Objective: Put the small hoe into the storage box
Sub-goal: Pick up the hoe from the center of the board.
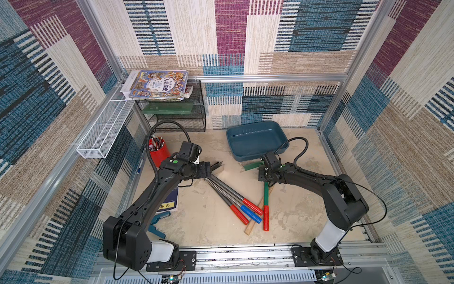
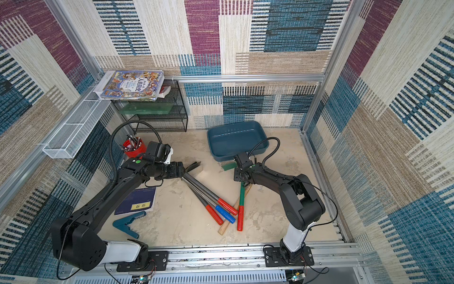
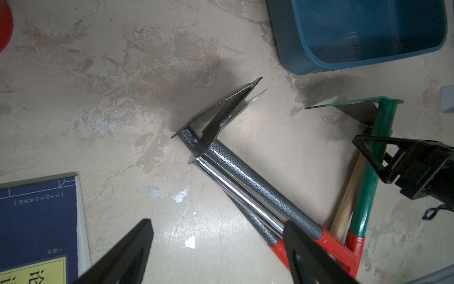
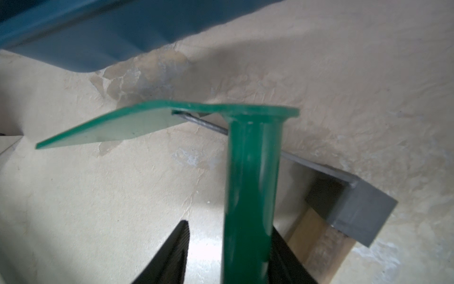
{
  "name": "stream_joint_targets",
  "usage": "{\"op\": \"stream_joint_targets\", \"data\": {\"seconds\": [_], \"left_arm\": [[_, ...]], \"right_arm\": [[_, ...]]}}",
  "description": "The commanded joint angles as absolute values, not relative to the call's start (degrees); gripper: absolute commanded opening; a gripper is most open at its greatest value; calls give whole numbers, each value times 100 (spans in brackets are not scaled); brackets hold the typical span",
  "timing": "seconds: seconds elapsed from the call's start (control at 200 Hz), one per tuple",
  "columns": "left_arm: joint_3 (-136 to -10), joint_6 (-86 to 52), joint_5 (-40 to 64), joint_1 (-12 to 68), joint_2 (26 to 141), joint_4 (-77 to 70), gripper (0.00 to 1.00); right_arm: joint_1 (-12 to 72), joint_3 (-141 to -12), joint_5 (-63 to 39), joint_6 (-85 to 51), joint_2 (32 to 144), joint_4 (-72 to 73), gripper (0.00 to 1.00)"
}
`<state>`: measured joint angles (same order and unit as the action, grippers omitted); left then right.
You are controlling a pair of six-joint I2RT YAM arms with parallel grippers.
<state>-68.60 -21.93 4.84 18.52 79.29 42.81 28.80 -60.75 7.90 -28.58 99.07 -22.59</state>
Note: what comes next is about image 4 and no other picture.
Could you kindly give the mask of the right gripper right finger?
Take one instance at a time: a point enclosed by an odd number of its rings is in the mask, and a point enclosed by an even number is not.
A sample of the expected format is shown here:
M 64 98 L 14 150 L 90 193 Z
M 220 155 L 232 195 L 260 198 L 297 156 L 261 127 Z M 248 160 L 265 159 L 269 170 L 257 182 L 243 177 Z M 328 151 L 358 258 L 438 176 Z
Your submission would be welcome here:
M 271 237 L 268 283 L 317 284 L 317 281 L 298 261 L 297 257 L 275 228 L 273 228 Z

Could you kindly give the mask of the green hoe red grip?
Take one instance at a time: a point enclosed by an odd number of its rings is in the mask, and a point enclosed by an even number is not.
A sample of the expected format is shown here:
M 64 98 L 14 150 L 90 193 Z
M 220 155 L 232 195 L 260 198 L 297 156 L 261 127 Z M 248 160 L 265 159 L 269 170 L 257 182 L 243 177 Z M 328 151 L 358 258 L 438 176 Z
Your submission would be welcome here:
M 229 125 L 221 282 L 265 284 L 283 125 L 299 116 L 297 108 L 148 101 L 92 119 L 36 148 L 132 139 L 180 124 L 184 113 L 218 113 Z

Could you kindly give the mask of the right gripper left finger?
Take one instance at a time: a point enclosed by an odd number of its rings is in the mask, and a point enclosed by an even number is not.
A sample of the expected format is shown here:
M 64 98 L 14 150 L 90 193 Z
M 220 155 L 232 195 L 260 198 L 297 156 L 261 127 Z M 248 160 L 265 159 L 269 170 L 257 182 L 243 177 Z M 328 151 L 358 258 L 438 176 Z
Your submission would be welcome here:
M 178 223 L 133 284 L 183 284 L 190 241 L 189 222 Z

